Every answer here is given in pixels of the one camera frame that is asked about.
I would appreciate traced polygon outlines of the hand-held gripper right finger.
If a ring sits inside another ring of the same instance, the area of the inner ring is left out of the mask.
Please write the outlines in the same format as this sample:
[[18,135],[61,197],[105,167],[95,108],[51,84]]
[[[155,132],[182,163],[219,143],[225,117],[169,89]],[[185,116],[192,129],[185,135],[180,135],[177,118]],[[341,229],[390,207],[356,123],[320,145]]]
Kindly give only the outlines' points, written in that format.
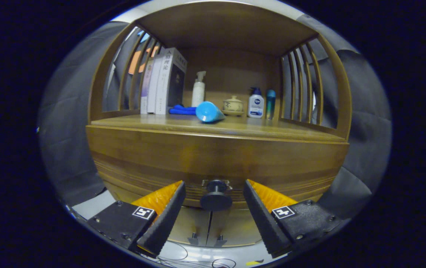
[[313,200],[296,201],[249,179],[243,195],[273,258],[308,251],[344,224],[342,218]]

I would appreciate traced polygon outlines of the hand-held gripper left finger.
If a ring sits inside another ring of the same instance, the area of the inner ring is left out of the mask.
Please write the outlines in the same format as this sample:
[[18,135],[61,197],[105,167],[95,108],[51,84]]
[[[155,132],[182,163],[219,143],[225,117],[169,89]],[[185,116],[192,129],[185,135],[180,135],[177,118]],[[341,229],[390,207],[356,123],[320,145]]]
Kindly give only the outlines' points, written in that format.
[[157,257],[186,196],[184,181],[160,188],[134,202],[116,201],[87,224],[128,251]]

